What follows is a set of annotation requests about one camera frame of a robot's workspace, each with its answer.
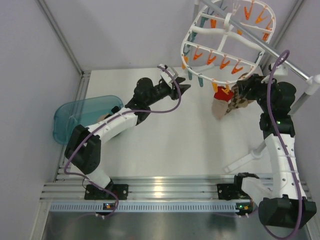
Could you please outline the white round clip hanger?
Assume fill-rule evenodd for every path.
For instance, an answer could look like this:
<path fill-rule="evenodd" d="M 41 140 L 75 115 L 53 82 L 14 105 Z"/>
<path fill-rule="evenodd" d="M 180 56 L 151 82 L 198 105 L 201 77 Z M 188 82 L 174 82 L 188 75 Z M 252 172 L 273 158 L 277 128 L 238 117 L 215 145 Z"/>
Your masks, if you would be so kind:
<path fill-rule="evenodd" d="M 181 42 L 182 70 L 189 80 L 198 79 L 200 86 L 208 81 L 215 87 L 229 87 L 253 74 L 265 54 L 231 20 L 269 43 L 276 15 L 264 0 L 213 0 L 212 4 L 226 15 L 207 5 L 197 9 Z"/>

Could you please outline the beige sock with red cuff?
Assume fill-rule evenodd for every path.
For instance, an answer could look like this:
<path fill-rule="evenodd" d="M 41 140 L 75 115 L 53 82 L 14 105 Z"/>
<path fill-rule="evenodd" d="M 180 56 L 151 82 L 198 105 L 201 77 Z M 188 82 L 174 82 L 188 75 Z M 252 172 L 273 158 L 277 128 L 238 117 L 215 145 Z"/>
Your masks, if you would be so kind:
<path fill-rule="evenodd" d="M 211 105 L 212 115 L 220 120 L 225 115 L 228 104 L 233 97 L 234 93 L 230 90 L 229 94 L 225 94 L 224 87 L 218 86 L 218 92 L 214 93 Z"/>

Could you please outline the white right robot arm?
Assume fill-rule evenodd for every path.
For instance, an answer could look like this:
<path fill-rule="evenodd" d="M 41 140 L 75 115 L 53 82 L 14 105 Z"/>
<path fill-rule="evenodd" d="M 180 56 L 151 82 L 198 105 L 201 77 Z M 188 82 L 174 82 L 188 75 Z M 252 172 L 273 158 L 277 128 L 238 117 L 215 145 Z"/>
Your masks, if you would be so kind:
<path fill-rule="evenodd" d="M 317 206 L 307 199 L 297 170 L 295 129 L 289 115 L 296 88 L 276 79 L 268 84 L 258 74 L 236 85 L 240 96 L 256 101 L 263 111 L 259 127 L 270 157 L 273 187 L 265 187 L 253 173 L 239 173 L 233 192 L 238 198 L 253 200 L 262 225 L 301 229 L 317 213 Z"/>

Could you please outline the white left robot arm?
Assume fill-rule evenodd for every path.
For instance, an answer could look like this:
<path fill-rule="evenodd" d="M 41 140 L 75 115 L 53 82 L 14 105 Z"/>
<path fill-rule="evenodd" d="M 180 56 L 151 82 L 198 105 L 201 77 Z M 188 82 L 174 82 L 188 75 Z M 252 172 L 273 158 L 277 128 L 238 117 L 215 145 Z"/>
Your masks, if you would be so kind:
<path fill-rule="evenodd" d="M 92 182 L 95 192 L 103 199 L 113 194 L 113 181 L 105 173 L 101 163 L 101 146 L 121 132 L 142 123 L 152 112 L 150 106 L 170 97 L 180 100 L 191 86 L 183 84 L 184 77 L 166 82 L 161 78 L 154 85 L 148 77 L 139 79 L 132 99 L 123 108 L 114 108 L 115 113 L 96 124 L 77 125 L 67 143 L 64 156 Z"/>

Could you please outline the beige red patterned sock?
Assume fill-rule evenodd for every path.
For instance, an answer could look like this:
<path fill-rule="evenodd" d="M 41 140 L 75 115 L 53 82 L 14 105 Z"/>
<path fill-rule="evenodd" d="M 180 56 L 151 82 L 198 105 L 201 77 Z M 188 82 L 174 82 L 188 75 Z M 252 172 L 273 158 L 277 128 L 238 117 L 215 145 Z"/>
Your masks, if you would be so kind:
<path fill-rule="evenodd" d="M 109 116 L 110 116 L 109 113 L 103 114 L 103 115 L 101 115 L 101 116 L 97 119 L 97 122 L 99 123 L 99 122 L 107 119 Z"/>

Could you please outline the brown argyle sock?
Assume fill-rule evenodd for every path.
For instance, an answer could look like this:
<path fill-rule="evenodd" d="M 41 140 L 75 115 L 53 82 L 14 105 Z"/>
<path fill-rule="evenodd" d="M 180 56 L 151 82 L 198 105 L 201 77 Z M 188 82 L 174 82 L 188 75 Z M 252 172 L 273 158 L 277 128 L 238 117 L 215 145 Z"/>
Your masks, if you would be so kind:
<path fill-rule="evenodd" d="M 253 100 L 248 100 L 247 98 L 239 94 L 239 86 L 237 83 L 232 86 L 231 91 L 233 92 L 233 96 L 228 103 L 225 115 L 230 113 L 232 110 L 246 108 L 249 104 L 254 102 Z"/>

